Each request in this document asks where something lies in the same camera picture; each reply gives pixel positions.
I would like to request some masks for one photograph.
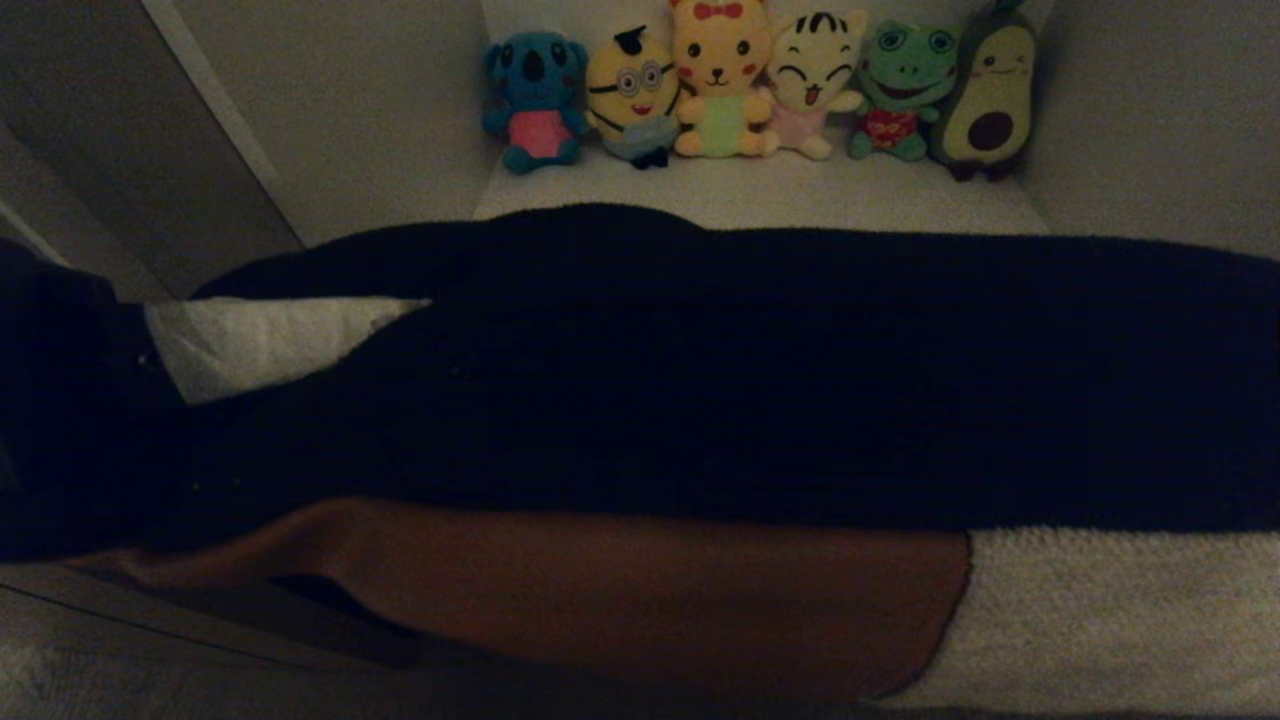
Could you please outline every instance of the stuffed toy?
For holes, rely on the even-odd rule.
[[[641,26],[616,35],[586,69],[586,120],[600,131],[605,150],[637,170],[666,168],[680,135],[676,64],[645,29]]]
[[[577,161],[575,137],[589,129],[573,108],[586,69],[586,50],[553,32],[525,32],[494,45],[485,69],[502,108],[484,117],[485,131],[507,137],[503,164],[516,174]]]
[[[1021,4],[1001,0],[960,40],[960,86],[929,137],[933,156],[960,182],[983,170],[1005,179],[1030,137],[1036,33]]]
[[[692,126],[676,140],[689,158],[772,155],[778,136],[755,132],[769,122],[773,106],[751,90],[773,55],[764,0],[671,0],[676,14],[676,64],[696,92],[676,115]]]
[[[923,160],[929,143],[920,122],[941,117],[933,104],[955,90],[957,55],[951,31],[882,23],[858,72],[868,100],[859,110],[863,118],[849,154],[861,160],[881,150],[910,163]]]
[[[858,67],[867,10],[844,18],[814,13],[774,31],[769,87],[762,95],[773,102],[769,129],[782,147],[799,150],[813,160],[831,158],[823,137],[829,113],[852,113],[863,105],[860,92],[845,90]]]

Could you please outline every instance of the foot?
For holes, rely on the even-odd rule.
[[[637,170],[648,170],[649,168],[666,168],[668,165],[667,149],[659,147],[653,152],[641,155],[635,160],[631,160],[631,167]]]
[[[854,160],[865,160],[872,156],[872,136],[865,132],[854,135],[849,141],[849,156]]]
[[[517,176],[526,176],[543,165],[527,150],[516,147],[515,145],[502,154],[502,164]]]
[[[155,466],[137,461],[169,448],[143,442],[142,407],[120,382],[142,373],[128,347],[131,337],[146,346],[141,310],[118,305],[102,278],[9,241],[0,241],[0,562],[136,537],[168,501],[152,484]],[[163,375],[157,360],[148,366]]]
[[[686,132],[676,138],[676,152],[685,158],[699,158],[703,154],[703,136]]]
[[[831,143],[820,137],[810,137],[800,146],[800,152],[809,158],[810,160],[826,160],[831,158],[832,147]]]
[[[577,158],[581,152],[582,145],[573,138],[568,138],[561,143],[559,151],[556,152],[556,158],[550,164],[572,165],[573,163],[577,163]]]
[[[982,168],[983,165],[978,160],[970,160],[968,163],[951,163],[947,165],[947,169],[951,170],[951,177],[954,177],[956,182],[972,181],[974,176],[982,172]]]
[[[1005,160],[1004,163],[996,163],[995,165],[987,168],[987,178],[991,182],[1004,182],[1014,174],[1018,168],[1018,160]]]
[[[919,163],[929,154],[929,143],[924,141],[920,133],[915,133],[908,137],[902,142],[897,143],[897,147],[891,150],[895,158],[904,160],[906,163]]]
[[[760,156],[769,158],[778,151],[778,147],[782,147],[782,138],[772,129],[764,131],[762,137],[764,137],[764,151],[760,152]]]

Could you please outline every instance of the white wall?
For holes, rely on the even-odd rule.
[[[1057,232],[1280,258],[1280,3],[1061,0],[1028,188]]]
[[[42,197],[19,214],[73,264],[123,273],[136,259],[184,297],[298,249],[137,0],[0,1],[0,117],[18,154],[44,167],[18,170]],[[81,224],[96,229],[49,229],[86,209]],[[104,229],[118,261],[96,240]],[[141,277],[108,274],[122,288]]]
[[[45,258],[111,279],[122,301],[172,300],[169,291],[0,123],[0,234]]]
[[[305,243],[470,215],[497,158],[477,0],[143,4]]]
[[[618,32],[640,24],[669,35],[668,0],[483,0],[489,37],[497,42],[521,31],[554,29],[594,50]],[[1025,13],[1037,23],[1050,15],[1055,0],[1028,0]],[[872,23],[886,19],[964,26],[964,19],[989,5],[989,0],[771,0],[769,12],[785,19],[826,9],[841,14],[858,8],[872,13]]]

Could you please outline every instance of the plush toy eye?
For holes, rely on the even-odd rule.
[[[951,37],[950,32],[938,31],[929,36],[929,47],[933,49],[938,55],[945,55],[956,46],[956,40]]]
[[[644,73],[641,82],[644,83],[645,90],[652,92],[662,87],[662,68],[658,67],[658,63],[645,63],[641,72]]]
[[[625,69],[618,73],[618,95],[635,97],[640,92],[640,73]]]
[[[891,29],[881,36],[881,50],[892,53],[906,44],[906,33],[900,29]]]

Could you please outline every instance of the white shelf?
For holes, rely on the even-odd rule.
[[[831,133],[836,140],[836,133]],[[836,147],[844,147],[838,140]],[[860,231],[1047,234],[1016,181],[956,183],[932,161],[888,155],[814,163],[792,151],[768,159],[685,160],[639,172],[590,145],[577,165],[516,177],[495,168],[475,219],[579,202],[655,208],[707,228],[819,227]]]

